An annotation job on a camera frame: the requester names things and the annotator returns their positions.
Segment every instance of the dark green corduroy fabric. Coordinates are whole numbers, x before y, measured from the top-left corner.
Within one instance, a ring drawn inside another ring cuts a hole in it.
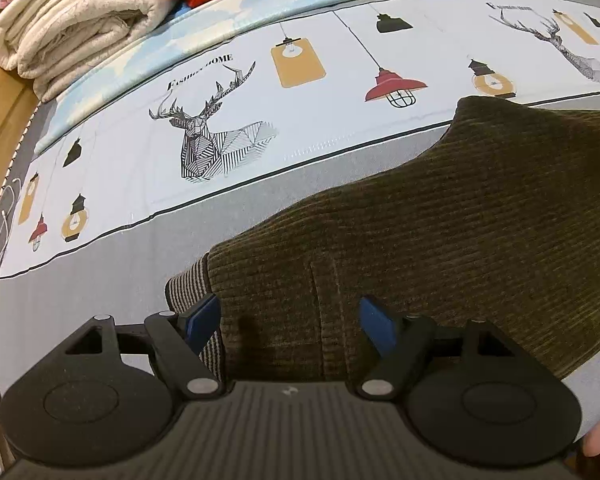
[[[362,294],[487,317],[561,378],[600,350],[600,112],[462,99],[431,149],[215,246],[208,277],[230,378],[360,378]]]

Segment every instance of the ribbed gray panel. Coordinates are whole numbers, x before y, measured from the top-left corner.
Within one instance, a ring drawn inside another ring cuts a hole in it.
[[[159,443],[126,462],[93,470],[58,470],[20,461],[3,478],[574,480],[577,477],[558,462],[501,472],[442,458],[407,430],[395,406],[361,400],[349,393],[343,383],[244,382],[237,383],[220,400],[187,405]]]

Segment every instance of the deer illustration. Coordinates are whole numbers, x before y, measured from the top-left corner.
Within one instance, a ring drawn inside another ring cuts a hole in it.
[[[180,165],[182,177],[187,180],[209,180],[218,173],[227,174],[232,169],[253,161],[264,152],[269,141],[277,134],[275,128],[263,121],[248,124],[238,130],[219,133],[209,131],[207,121],[220,109],[221,100],[247,80],[256,63],[253,62],[246,75],[243,75],[242,70],[223,66],[235,73],[235,79],[226,90],[216,81],[216,94],[205,101],[205,107],[198,115],[190,116],[185,113],[182,107],[176,106],[176,99],[169,110],[164,108],[173,88],[155,114],[149,110],[149,116],[153,120],[169,119],[171,126],[184,130]]]
[[[507,27],[514,28],[515,30],[522,30],[523,32],[529,32],[533,34],[538,40],[546,41],[547,43],[552,44],[560,54],[564,56],[564,58],[569,61],[576,69],[586,78],[595,81],[596,83],[600,83],[600,62],[597,59],[593,59],[591,57],[582,57],[577,56],[569,49],[567,49],[562,44],[562,38],[558,36],[558,32],[560,32],[560,26],[553,19],[547,19],[540,14],[534,13],[542,19],[542,24],[546,28],[548,36],[541,34],[534,28],[525,27],[521,22],[511,23],[504,17],[504,11],[500,10],[500,18],[495,18],[494,16],[490,16],[491,19],[496,20],[498,23],[502,23],[503,25],[507,25]]]

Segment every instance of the stack of folded blankets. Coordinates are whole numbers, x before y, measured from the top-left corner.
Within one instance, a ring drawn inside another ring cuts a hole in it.
[[[49,101],[147,35],[178,0],[0,0],[0,66]]]

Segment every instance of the blue cloud-patterned fabric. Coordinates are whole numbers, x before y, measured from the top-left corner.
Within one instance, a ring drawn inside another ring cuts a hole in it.
[[[36,153],[100,107],[174,63],[267,23],[346,1],[350,0],[213,0],[180,13],[60,94]]]

